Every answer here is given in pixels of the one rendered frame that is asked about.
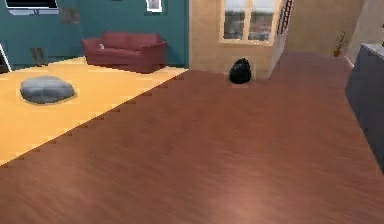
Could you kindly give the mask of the black garbage bag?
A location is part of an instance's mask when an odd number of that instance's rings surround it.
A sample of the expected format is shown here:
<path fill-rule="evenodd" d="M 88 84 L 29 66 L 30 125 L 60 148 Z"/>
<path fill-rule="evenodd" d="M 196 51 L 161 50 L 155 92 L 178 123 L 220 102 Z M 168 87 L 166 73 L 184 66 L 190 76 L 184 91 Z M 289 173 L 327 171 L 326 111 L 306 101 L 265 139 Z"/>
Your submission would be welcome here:
<path fill-rule="evenodd" d="M 230 69 L 229 79 L 235 84 L 244 84 L 251 80 L 249 61 L 245 58 L 238 59 Z"/>

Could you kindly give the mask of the dark red sofa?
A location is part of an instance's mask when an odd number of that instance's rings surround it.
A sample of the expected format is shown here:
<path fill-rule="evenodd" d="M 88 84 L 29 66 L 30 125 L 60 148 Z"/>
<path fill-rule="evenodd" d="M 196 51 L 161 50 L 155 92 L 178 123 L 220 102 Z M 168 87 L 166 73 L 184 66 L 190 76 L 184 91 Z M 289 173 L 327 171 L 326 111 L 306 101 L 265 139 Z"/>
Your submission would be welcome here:
<path fill-rule="evenodd" d="M 168 44 L 156 33 L 104 31 L 83 39 L 82 47 L 89 65 L 146 74 L 165 67 Z"/>

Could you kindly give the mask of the cream framed window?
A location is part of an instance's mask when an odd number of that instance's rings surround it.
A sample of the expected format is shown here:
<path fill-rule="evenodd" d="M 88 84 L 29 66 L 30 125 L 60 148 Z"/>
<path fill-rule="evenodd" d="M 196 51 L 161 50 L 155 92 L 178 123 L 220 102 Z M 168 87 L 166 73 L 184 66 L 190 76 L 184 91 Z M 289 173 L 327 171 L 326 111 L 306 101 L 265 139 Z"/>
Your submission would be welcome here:
<path fill-rule="evenodd" d="M 282 0 L 220 0 L 220 43 L 272 46 Z"/>

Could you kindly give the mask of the dark red ladder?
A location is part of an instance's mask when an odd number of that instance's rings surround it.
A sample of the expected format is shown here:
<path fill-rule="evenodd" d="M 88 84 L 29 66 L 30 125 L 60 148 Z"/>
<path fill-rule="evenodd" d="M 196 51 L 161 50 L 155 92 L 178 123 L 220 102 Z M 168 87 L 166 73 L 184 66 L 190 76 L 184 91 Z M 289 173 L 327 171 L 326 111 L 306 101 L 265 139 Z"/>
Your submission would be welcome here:
<path fill-rule="evenodd" d="M 284 31 L 288 28 L 291 12 L 293 9 L 294 0 L 284 0 L 283 4 L 280 7 L 279 19 L 277 25 L 276 34 L 283 34 Z"/>

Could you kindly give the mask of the grey floor cushion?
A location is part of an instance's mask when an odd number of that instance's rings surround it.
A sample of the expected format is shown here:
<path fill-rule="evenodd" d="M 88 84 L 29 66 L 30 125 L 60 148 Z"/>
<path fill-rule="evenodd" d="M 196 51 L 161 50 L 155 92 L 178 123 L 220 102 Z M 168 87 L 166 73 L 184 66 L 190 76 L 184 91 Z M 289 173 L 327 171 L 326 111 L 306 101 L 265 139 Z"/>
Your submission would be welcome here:
<path fill-rule="evenodd" d="M 35 104 L 56 103 L 75 95 L 73 86 L 54 76 L 28 78 L 21 82 L 20 94 L 28 102 Z"/>

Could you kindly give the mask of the potted house plant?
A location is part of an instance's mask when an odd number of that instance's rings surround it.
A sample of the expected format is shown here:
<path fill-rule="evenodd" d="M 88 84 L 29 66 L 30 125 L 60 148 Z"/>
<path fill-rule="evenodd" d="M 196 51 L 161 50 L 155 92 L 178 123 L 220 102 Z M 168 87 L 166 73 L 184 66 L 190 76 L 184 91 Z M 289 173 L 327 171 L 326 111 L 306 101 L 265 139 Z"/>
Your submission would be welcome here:
<path fill-rule="evenodd" d="M 334 51 L 333 55 L 335 57 L 339 57 L 341 54 L 341 49 L 348 43 L 348 40 L 346 39 L 346 32 L 342 31 L 335 40 L 335 45 L 334 45 Z"/>

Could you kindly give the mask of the dark wooden stand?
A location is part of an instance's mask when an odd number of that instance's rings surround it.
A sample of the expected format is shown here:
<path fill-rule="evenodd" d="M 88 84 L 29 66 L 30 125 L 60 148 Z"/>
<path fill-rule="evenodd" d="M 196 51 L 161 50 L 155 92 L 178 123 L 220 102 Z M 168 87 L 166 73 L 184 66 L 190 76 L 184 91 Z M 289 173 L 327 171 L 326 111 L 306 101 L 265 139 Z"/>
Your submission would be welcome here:
<path fill-rule="evenodd" d="M 44 56 L 44 52 L 41 48 L 31 48 L 30 52 L 31 52 L 32 58 L 34 59 L 35 64 L 38 67 L 48 65 L 48 62 Z"/>

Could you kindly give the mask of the black television set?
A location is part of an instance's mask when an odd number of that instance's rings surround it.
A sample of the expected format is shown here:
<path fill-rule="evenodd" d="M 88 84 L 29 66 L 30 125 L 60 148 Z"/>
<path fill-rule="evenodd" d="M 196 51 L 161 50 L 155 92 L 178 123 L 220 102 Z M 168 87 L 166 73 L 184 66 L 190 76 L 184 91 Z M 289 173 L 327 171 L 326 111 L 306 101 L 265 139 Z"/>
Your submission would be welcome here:
<path fill-rule="evenodd" d="M 56 0 L 4 0 L 11 15 L 55 15 L 59 13 Z"/>

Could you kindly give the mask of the white framed dark object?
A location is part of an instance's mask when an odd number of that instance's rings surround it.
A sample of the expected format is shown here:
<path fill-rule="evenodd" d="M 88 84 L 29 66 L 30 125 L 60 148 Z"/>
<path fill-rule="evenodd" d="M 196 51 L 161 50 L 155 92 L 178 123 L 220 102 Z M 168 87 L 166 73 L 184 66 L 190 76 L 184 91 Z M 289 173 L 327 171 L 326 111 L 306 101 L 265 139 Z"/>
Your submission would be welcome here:
<path fill-rule="evenodd" d="M 12 68 L 6 56 L 6 53 L 3 49 L 2 44 L 0 43 L 0 74 L 11 72 Z"/>

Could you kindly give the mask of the white framed wall picture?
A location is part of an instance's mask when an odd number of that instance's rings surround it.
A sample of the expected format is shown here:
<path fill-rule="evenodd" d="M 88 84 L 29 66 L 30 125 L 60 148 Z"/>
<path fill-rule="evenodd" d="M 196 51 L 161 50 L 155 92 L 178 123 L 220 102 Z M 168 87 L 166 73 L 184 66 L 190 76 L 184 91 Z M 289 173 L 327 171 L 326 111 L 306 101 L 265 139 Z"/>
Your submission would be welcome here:
<path fill-rule="evenodd" d="M 146 9 L 148 12 L 162 12 L 162 0 L 146 0 Z"/>

